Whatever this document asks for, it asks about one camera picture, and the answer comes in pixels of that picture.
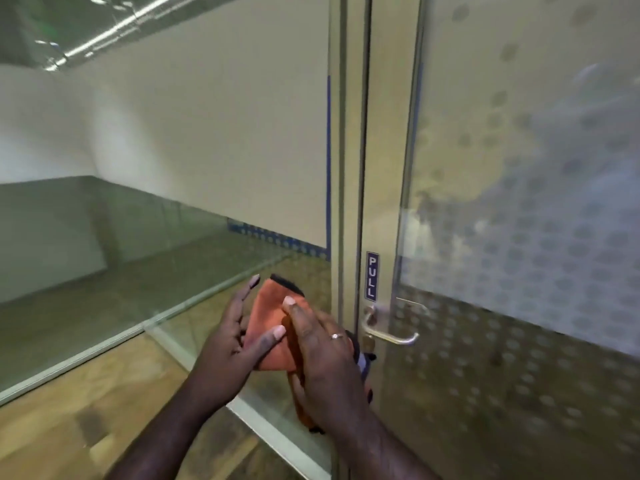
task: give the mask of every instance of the lever handle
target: lever handle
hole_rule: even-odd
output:
[[[360,326],[362,327],[362,330],[364,331],[364,333],[367,333],[377,339],[386,340],[395,345],[413,345],[415,341],[418,340],[418,337],[420,336],[418,332],[415,332],[411,337],[407,339],[401,339],[400,337],[396,337],[395,335],[391,335],[390,333],[376,330],[371,325],[371,320],[373,318],[373,315],[375,315],[375,313],[376,313],[376,308],[373,305],[368,306],[365,309],[364,316],[360,322]]]

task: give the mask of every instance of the forearm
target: forearm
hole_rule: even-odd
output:
[[[212,411],[196,407],[185,382],[127,448],[105,480],[173,480]]]
[[[367,480],[439,480],[428,466],[369,413],[355,428],[334,436],[338,454]]]

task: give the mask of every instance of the orange cloth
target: orange cloth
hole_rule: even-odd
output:
[[[272,348],[271,352],[258,364],[259,371],[295,372],[297,369],[296,361],[293,359],[293,354],[289,346],[289,342],[292,340],[295,341],[297,346],[296,332],[292,329],[291,319],[286,320],[285,323],[282,322],[287,316],[282,309],[282,302],[286,296],[295,298],[297,304],[304,310],[311,311],[311,307],[304,296],[276,283],[271,278],[264,282],[258,296],[255,297],[249,324],[247,325],[244,336],[244,346],[251,345],[258,340],[264,332],[277,325],[283,324],[287,329],[287,334],[284,339]],[[300,368],[302,368],[301,359],[302,356],[300,355]]]
[[[288,284],[289,287],[274,281],[274,278]],[[244,336],[244,346],[250,346],[258,340],[265,331],[280,324],[284,325],[287,329],[286,335],[282,341],[272,348],[262,359],[257,369],[259,371],[286,371],[298,419],[309,428],[311,432],[322,432],[311,417],[302,409],[302,405],[300,405],[293,393],[291,382],[295,374],[300,379],[300,384],[304,385],[305,375],[302,353],[298,345],[298,336],[293,327],[291,317],[284,313],[282,309],[282,302],[286,296],[291,296],[302,309],[311,312],[311,307],[307,303],[307,300],[301,294],[301,291],[300,293],[295,291],[297,289],[298,287],[295,286],[295,284],[276,275],[273,275],[272,278],[264,282],[253,303],[251,316],[249,317],[249,323]],[[351,345],[351,353],[354,354],[355,348],[351,338],[349,338],[349,344]],[[371,388],[365,383],[364,389],[365,395],[371,400]]]

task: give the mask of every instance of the blue sign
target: blue sign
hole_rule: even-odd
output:
[[[378,299],[378,267],[380,266],[380,255],[367,251],[367,275],[365,279],[364,298],[375,301]]]

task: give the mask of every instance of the wrist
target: wrist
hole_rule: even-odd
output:
[[[185,379],[180,389],[176,392],[175,398],[192,419],[203,423],[213,416],[216,411],[224,407],[224,404],[220,401],[212,401],[205,394],[202,394],[192,376],[188,376]]]
[[[328,433],[336,443],[348,448],[350,445],[361,444],[363,438],[375,434],[379,425],[375,414],[366,407],[355,414],[350,414],[349,420],[338,423]]]

